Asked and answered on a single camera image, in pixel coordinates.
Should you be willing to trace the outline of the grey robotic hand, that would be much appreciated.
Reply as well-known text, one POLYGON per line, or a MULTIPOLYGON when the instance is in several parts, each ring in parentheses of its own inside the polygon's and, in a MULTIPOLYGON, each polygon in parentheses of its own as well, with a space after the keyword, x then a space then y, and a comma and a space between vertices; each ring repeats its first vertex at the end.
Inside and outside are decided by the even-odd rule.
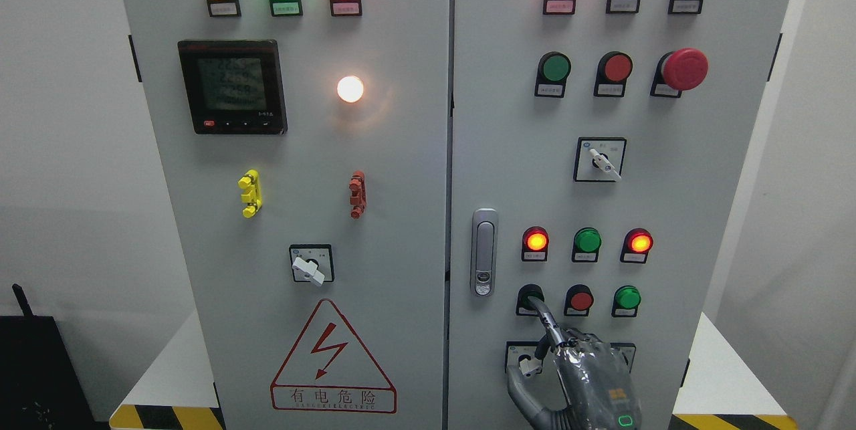
POLYGON ((561 329, 541 299, 530 296, 528 301, 554 349, 554 365, 566 399, 562 411, 541 405, 526 389, 522 369, 508 365, 508 394, 532 428, 639 429, 640 402, 623 356, 594 334, 561 329))

